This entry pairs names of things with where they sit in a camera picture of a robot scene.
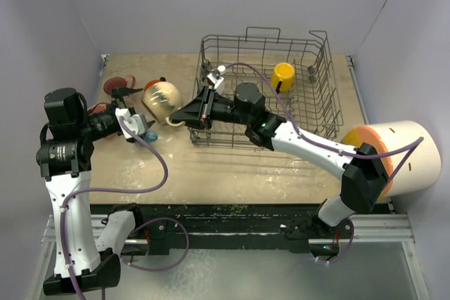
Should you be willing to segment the beige round teapot mug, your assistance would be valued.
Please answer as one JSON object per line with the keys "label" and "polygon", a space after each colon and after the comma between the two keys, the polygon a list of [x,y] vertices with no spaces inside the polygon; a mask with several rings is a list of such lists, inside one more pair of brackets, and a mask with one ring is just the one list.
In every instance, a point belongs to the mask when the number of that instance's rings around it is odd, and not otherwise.
{"label": "beige round teapot mug", "polygon": [[181,127],[184,122],[173,122],[170,115],[183,107],[183,98],[175,85],[159,81],[144,90],[141,102],[161,125]]}

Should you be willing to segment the blue flower mug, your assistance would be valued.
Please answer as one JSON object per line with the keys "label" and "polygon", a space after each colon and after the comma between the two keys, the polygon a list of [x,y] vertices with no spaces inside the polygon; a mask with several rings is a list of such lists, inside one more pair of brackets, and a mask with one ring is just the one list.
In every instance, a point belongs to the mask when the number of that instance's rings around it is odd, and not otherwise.
{"label": "blue flower mug", "polygon": [[149,130],[142,135],[142,139],[147,143],[154,143],[158,140],[158,135],[154,131]]}

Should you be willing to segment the pink ghost pattern mug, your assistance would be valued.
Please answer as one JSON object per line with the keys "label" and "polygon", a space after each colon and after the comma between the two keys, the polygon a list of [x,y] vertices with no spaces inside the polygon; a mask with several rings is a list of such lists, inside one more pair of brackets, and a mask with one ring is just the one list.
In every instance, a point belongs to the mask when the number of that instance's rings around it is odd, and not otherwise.
{"label": "pink ghost pattern mug", "polygon": [[110,95],[113,89],[122,87],[133,89],[136,85],[136,77],[134,75],[127,75],[125,77],[112,77],[108,79],[103,85],[103,91]]}

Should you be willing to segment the orange mug black handle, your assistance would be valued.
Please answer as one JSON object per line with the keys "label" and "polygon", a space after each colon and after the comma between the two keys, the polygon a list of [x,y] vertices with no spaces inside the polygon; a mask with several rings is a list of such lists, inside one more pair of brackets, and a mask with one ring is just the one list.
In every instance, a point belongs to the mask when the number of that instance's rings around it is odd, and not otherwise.
{"label": "orange mug black handle", "polygon": [[151,86],[153,86],[154,84],[157,84],[158,82],[162,82],[162,81],[167,81],[165,77],[160,77],[159,79],[154,79],[149,81],[145,86],[144,86],[144,91],[147,91]]}

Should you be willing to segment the yellow mug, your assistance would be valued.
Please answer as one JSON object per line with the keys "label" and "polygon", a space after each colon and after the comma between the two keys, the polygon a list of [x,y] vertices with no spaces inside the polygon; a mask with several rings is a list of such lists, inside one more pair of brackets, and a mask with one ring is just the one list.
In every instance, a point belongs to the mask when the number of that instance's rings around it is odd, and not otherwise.
{"label": "yellow mug", "polygon": [[277,93],[289,91],[293,86],[295,74],[295,68],[290,63],[279,63],[274,67],[271,85]]}

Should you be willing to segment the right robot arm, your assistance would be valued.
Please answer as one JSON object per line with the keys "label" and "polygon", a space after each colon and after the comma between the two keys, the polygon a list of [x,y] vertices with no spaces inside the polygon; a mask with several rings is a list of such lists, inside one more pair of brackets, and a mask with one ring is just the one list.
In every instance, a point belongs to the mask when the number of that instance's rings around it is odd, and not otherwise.
{"label": "right robot arm", "polygon": [[340,194],[326,200],[312,222],[319,237],[330,237],[352,214],[371,213],[387,183],[380,154],[372,145],[363,143],[356,148],[296,129],[292,122],[266,109],[265,97],[253,83],[239,84],[233,99],[206,86],[169,118],[199,130],[210,129],[215,121],[241,124],[257,147],[294,155],[338,178]]}

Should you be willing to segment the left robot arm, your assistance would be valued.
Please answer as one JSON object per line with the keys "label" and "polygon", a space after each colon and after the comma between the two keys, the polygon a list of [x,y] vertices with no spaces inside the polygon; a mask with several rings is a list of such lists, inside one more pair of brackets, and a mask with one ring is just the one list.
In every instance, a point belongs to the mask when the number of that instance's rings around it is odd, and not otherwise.
{"label": "left robot arm", "polygon": [[48,123],[40,133],[36,161],[53,208],[56,262],[53,275],[43,283],[47,296],[90,292],[117,286],[120,252],[127,237],[144,232],[144,220],[135,207],[111,213],[104,232],[95,238],[91,227],[88,191],[94,141],[118,134],[128,141],[144,136],[148,123],[127,106],[135,90],[119,87],[102,112],[88,109],[84,96],[73,88],[57,89],[44,99]]}

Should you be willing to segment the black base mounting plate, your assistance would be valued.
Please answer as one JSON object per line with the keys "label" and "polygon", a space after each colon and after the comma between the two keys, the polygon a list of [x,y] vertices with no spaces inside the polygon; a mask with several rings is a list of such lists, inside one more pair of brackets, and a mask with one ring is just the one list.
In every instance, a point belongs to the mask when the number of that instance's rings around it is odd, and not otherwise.
{"label": "black base mounting plate", "polygon": [[322,224],[317,204],[137,204],[145,228],[127,244],[149,255],[172,249],[286,250],[336,256],[354,237],[350,219]]}

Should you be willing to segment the white cylinder bin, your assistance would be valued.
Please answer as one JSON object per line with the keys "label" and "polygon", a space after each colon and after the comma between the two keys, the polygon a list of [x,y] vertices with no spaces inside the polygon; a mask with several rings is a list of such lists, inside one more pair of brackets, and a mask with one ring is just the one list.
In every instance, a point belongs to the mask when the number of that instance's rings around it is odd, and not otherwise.
{"label": "white cylinder bin", "polygon": [[423,126],[409,120],[368,126],[381,135],[388,152],[423,138],[390,182],[392,186],[386,197],[423,190],[437,180],[441,171],[439,150]]}

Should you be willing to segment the aluminium rail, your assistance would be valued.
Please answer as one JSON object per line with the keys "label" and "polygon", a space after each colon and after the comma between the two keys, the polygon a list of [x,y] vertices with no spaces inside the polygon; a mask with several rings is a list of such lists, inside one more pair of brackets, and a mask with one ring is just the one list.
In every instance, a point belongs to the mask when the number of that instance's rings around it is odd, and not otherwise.
{"label": "aluminium rail", "polygon": [[354,215],[351,220],[357,242],[414,242],[406,214]]}

